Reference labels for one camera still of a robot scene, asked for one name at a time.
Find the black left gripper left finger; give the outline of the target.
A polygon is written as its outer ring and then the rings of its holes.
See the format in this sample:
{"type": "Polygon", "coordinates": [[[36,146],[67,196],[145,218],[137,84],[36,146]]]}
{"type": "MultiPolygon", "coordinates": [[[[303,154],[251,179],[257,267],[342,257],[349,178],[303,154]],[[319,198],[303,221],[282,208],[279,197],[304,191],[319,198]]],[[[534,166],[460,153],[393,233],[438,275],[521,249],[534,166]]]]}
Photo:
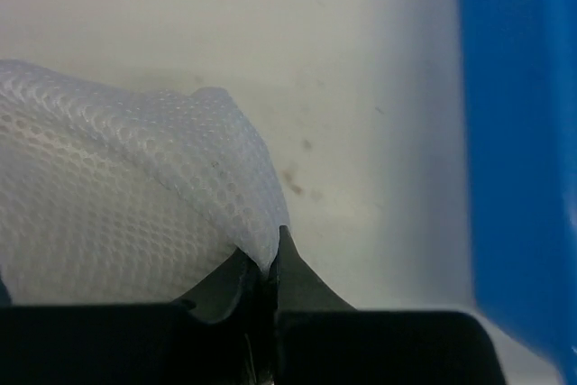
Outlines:
{"type": "Polygon", "coordinates": [[[235,251],[174,302],[175,384],[270,383],[270,283],[235,251]]]}

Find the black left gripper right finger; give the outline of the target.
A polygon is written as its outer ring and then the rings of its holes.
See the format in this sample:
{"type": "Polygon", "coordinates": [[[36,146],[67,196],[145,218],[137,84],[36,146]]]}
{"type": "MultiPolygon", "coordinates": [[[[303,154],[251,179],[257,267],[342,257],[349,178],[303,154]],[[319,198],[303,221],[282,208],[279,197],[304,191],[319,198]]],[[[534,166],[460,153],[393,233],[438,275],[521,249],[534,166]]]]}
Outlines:
{"type": "Polygon", "coordinates": [[[347,320],[355,310],[313,271],[286,226],[279,229],[273,263],[274,380],[277,384],[329,384],[347,371],[347,320]]]}

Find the white mesh laundry bag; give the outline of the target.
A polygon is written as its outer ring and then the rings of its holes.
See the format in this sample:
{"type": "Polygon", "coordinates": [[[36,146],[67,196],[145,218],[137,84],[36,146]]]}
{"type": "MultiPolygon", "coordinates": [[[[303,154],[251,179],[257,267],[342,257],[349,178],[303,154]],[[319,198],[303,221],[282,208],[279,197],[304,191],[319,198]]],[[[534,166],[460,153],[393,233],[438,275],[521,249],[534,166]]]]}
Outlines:
{"type": "Polygon", "coordinates": [[[15,305],[170,301],[289,211],[228,92],[132,92],[1,63],[1,280],[15,305]]]}

